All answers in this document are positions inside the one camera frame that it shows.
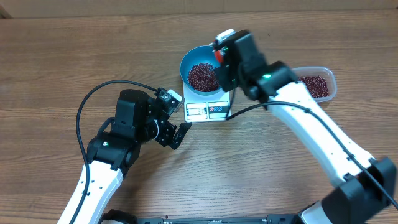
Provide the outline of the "orange measuring scoop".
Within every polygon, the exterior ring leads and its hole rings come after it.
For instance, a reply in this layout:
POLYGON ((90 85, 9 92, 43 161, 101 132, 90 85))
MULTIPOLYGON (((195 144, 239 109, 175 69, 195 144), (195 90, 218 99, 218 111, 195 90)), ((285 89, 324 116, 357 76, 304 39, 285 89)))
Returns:
POLYGON ((214 55, 215 55, 217 62, 221 65, 224 62, 225 52, 222 49, 215 50, 214 55))

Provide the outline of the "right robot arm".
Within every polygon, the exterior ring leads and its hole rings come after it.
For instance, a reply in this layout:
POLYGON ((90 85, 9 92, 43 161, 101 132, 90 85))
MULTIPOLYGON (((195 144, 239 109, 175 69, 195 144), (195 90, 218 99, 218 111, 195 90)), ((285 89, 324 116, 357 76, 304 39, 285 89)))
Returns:
POLYGON ((226 30, 211 43, 224 91, 244 94, 285 123, 319 162, 333 186, 322 200, 288 215, 288 223, 365 223, 396 205, 397 169, 357 145, 315 102, 285 63, 267 62, 248 30, 226 30))

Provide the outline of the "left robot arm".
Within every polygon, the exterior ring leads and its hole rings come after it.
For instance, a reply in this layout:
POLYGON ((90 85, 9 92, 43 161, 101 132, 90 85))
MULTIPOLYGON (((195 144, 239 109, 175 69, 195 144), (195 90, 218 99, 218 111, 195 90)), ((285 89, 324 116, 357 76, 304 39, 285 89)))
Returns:
POLYGON ((191 123, 172 125, 168 119, 184 102, 173 90, 159 88, 154 97, 140 90, 120 92, 116 113, 89 142, 88 164, 59 223, 137 223, 134 215, 105 208, 136 162, 143 144, 155 140, 176 149, 191 123))

